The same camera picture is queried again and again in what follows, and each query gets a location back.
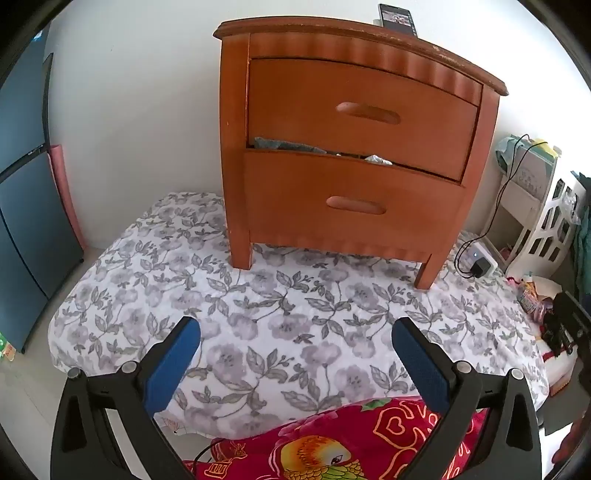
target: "bird illustration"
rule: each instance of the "bird illustration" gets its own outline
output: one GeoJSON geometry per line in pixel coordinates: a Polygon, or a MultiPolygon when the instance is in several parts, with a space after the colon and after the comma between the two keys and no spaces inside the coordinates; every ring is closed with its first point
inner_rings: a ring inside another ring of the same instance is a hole
{"type": "Polygon", "coordinates": [[[287,480],[365,480],[361,464],[343,445],[318,435],[285,445],[281,465],[287,480]]]}

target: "floral bedsheet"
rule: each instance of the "floral bedsheet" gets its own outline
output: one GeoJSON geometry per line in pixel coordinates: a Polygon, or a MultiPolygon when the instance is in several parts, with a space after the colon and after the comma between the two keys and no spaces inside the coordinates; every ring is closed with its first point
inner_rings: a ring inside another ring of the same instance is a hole
{"type": "Polygon", "coordinates": [[[465,280],[454,253],[429,291],[413,287],[413,262],[268,245],[254,245],[250,271],[236,270],[223,199],[172,193],[59,308],[52,360],[63,371],[113,372],[193,316],[202,343],[160,422],[239,439],[366,398],[416,394],[390,338],[408,316],[454,361],[495,374],[521,368],[539,407],[548,381],[513,288],[500,271],[465,280]]]}

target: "floor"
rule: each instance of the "floor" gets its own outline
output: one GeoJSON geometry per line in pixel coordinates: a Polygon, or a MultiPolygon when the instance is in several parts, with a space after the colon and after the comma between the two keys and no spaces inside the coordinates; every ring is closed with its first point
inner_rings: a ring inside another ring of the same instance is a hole
{"type": "MultiPolygon", "coordinates": [[[[66,382],[66,375],[51,364],[47,329],[56,309],[100,253],[98,249],[87,251],[84,263],[66,281],[37,322],[25,355],[17,354],[14,362],[0,361],[0,424],[39,480],[50,479],[51,438],[66,382]]],[[[109,418],[132,473],[149,480],[117,413],[110,412],[109,418]]],[[[196,434],[177,436],[170,430],[164,433],[183,459],[194,458],[209,444],[209,440],[196,434]]]]}

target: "red blanket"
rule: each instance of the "red blanket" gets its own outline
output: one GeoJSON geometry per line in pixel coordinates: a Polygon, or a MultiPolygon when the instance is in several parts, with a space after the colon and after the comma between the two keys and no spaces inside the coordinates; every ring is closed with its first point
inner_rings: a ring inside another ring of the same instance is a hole
{"type": "MultiPolygon", "coordinates": [[[[485,419],[472,425],[443,479],[465,467],[485,419]]],[[[420,397],[366,401],[313,415],[246,440],[212,447],[214,463],[186,462],[196,478],[224,480],[391,480],[437,424],[420,397]]]]}

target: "phone screen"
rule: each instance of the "phone screen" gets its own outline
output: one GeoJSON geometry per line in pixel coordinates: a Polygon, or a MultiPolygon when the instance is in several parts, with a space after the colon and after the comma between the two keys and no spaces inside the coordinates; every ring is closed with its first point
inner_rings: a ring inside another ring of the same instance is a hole
{"type": "Polygon", "coordinates": [[[415,37],[417,36],[417,30],[414,28],[413,17],[408,10],[380,4],[379,15],[384,28],[395,30],[400,33],[405,33],[407,35],[414,35],[415,37]]]}

